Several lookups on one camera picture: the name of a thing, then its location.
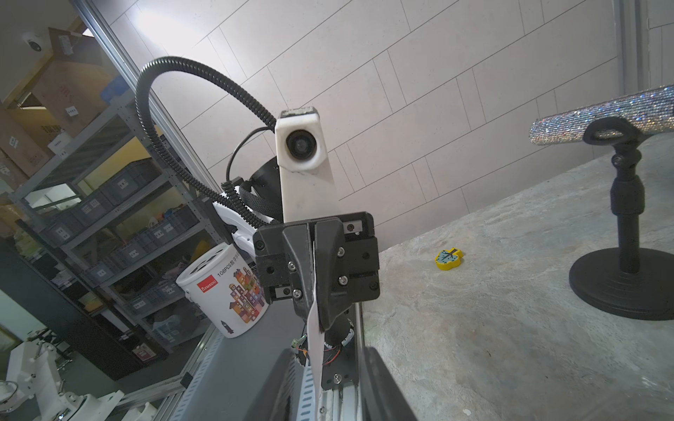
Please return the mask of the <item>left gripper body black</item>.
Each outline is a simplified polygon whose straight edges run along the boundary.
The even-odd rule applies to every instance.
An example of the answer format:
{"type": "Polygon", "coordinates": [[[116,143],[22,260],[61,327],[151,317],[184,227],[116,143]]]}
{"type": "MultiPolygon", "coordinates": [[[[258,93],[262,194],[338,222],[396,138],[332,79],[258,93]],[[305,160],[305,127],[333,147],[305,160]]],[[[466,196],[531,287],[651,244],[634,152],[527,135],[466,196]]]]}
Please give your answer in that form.
{"type": "MultiPolygon", "coordinates": [[[[343,224],[345,244],[338,252],[342,264],[339,284],[348,291],[350,307],[355,303],[379,298],[379,250],[372,215],[368,212],[356,212],[321,219],[328,218],[340,219],[343,224]]],[[[279,300],[293,301],[289,279],[289,268],[293,269],[293,264],[286,261],[282,239],[284,228],[307,224],[310,228],[314,256],[314,226],[321,219],[263,226],[254,233],[258,279],[268,303],[279,300]]]]}

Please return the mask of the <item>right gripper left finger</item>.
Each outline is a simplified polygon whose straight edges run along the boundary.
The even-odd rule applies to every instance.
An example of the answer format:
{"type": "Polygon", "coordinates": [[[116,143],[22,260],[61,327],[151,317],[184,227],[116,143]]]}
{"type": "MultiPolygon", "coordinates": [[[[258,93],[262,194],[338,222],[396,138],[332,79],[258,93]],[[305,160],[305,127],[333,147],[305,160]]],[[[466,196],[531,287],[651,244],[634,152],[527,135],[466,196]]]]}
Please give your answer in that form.
{"type": "Polygon", "coordinates": [[[296,398],[298,387],[298,363],[295,354],[284,350],[275,362],[270,374],[250,405],[246,421],[289,421],[297,417],[296,398]]]}

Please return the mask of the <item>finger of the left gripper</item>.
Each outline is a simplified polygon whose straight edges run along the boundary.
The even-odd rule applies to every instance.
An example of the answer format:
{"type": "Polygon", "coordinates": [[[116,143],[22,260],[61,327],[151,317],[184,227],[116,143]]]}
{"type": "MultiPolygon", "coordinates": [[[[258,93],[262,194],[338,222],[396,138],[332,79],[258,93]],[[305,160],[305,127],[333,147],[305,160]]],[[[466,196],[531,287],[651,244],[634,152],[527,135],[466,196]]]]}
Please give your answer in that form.
{"type": "Polygon", "coordinates": [[[282,232],[284,252],[289,268],[291,293],[296,314],[307,321],[314,304],[315,274],[313,243],[307,224],[286,226],[282,232]]]}
{"type": "Polygon", "coordinates": [[[319,220],[314,226],[314,261],[316,275],[315,303],[321,331],[329,330],[349,307],[347,289],[339,284],[342,264],[339,249],[345,244],[340,219],[319,220]]]}

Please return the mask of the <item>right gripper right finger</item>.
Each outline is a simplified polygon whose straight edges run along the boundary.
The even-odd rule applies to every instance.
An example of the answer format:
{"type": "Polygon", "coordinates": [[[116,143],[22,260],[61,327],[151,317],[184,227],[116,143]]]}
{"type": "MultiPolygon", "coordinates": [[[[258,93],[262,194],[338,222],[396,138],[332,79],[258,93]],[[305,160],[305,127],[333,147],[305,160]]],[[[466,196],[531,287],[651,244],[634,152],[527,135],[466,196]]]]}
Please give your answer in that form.
{"type": "Polygon", "coordinates": [[[360,353],[360,389],[364,420],[417,420],[374,347],[365,347],[360,353]]]}

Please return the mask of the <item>white sticker sheet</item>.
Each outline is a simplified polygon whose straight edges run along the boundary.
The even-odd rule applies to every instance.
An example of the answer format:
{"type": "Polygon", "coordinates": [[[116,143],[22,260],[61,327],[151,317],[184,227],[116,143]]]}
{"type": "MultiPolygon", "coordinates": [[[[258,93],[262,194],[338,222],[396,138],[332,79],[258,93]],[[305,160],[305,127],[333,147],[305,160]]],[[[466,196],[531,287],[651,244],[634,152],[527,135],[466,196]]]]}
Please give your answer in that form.
{"type": "Polygon", "coordinates": [[[324,338],[325,335],[321,331],[321,324],[319,323],[318,301],[314,296],[307,318],[307,340],[316,405],[319,404],[321,398],[324,338]]]}

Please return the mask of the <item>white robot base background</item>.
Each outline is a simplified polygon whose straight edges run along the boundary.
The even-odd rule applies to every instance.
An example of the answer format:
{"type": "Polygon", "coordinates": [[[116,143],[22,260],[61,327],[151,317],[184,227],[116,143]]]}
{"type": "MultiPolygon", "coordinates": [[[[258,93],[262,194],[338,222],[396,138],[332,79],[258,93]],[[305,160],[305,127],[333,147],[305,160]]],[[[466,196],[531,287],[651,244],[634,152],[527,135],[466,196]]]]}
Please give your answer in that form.
{"type": "Polygon", "coordinates": [[[102,397],[66,391],[56,355],[47,342],[24,342],[12,350],[1,382],[2,416],[28,400],[37,403],[38,420],[107,420],[121,408],[125,393],[120,390],[102,397]]]}

